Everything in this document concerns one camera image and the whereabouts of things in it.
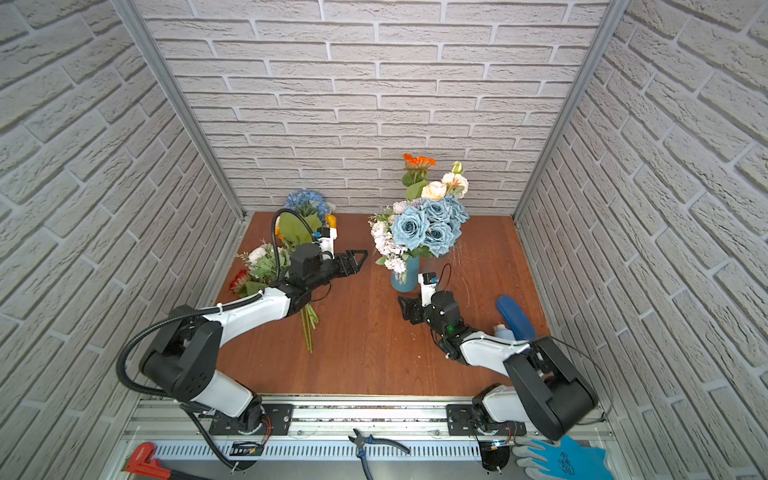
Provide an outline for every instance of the black mounting plate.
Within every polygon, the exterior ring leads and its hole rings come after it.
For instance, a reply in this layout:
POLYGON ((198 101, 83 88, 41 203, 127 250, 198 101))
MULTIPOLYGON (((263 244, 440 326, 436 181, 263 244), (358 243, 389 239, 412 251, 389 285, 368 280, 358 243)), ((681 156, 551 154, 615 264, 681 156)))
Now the black mounting plate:
MULTIPOLYGON (((450 436, 480 435, 473 427, 472 405, 449 404, 445 407, 445 417, 448 419, 448 434, 450 436)), ((525 435, 525 422, 505 422, 493 424, 492 430, 498 430, 494 436, 522 436, 525 435)))
MULTIPOLYGON (((264 412, 272 422, 272 436, 288 435, 291 419, 293 417, 293 405, 290 403, 264 403, 264 412)), ((245 435, 237 431, 237 421, 221 412, 216 412, 214 420, 210 423, 208 432, 211 435, 245 435)), ((258 430, 248 435, 263 435, 265 426, 260 425, 258 430)))

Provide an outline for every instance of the pliers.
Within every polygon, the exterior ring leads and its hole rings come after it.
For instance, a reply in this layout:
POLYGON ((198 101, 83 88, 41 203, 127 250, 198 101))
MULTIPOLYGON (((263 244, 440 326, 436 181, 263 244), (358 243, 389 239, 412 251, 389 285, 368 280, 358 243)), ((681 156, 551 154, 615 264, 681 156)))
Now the pliers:
POLYGON ((373 480, 373 477, 371 476, 371 471, 368 470, 368 460, 366 459, 366 449, 365 445, 366 443, 370 444, 376 444, 376 445, 389 445, 392 447, 395 447, 398 450, 402 450, 406 455, 410 455, 411 449, 403 445, 402 443, 395 442, 394 440, 389 439, 374 439, 373 435, 368 435, 367 437, 362 436, 360 431, 358 429, 353 429, 355 432, 355 436, 348 435, 349 441, 354 443, 357 447, 357 458, 360 459, 362 463, 362 470, 366 474, 366 480, 373 480))

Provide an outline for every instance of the cream rose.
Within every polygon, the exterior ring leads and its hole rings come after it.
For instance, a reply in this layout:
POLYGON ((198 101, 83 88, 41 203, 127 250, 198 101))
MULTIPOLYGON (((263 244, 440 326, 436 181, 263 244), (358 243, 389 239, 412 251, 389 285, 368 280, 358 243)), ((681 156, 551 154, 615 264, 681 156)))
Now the cream rose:
POLYGON ((442 200, 448 187, 442 182, 431 182, 422 188, 422 198, 442 200))
POLYGON ((449 193, 454 189, 461 187, 462 191, 458 193, 458 195, 454 194, 454 196, 458 196, 459 198, 464 198, 467 190, 469 190, 469 182, 460 174, 445 174, 442 176, 442 182, 445 185, 448 185, 449 193))

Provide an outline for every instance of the brick wallpaper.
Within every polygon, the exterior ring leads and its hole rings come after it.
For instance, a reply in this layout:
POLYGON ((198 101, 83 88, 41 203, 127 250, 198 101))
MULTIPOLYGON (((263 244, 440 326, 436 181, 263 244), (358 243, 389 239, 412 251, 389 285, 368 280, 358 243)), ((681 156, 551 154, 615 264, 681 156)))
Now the brick wallpaper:
POLYGON ((0 111, 0 478, 97 478, 234 216, 110 2, 0 4, 0 111))
POLYGON ((768 478, 767 25, 763 0, 633 0, 518 216, 638 477, 768 478))
POLYGON ((402 154, 466 161, 473 214, 514 210, 605 2, 140 0, 247 210, 301 187, 401 200, 402 154))

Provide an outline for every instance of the red flower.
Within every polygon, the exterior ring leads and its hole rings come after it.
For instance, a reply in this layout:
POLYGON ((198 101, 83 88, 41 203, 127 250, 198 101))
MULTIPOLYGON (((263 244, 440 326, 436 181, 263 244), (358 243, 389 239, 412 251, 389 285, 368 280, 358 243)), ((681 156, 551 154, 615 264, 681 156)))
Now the red flower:
POLYGON ((241 271, 237 272, 235 280, 232 280, 232 283, 230 283, 230 290, 232 290, 232 293, 237 295, 243 289, 245 282, 248 281, 249 277, 250 274, 248 273, 248 269, 243 268, 241 271))

